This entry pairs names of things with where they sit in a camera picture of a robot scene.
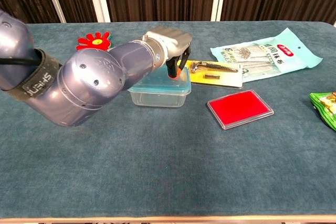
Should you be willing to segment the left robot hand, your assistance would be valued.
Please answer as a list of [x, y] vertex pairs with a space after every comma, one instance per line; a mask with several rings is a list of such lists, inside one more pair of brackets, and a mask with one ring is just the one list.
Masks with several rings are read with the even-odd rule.
[[185, 66], [191, 53], [191, 41], [190, 34], [164, 26], [147, 31], [141, 39], [153, 55], [154, 69], [165, 65], [172, 79], [176, 79]]

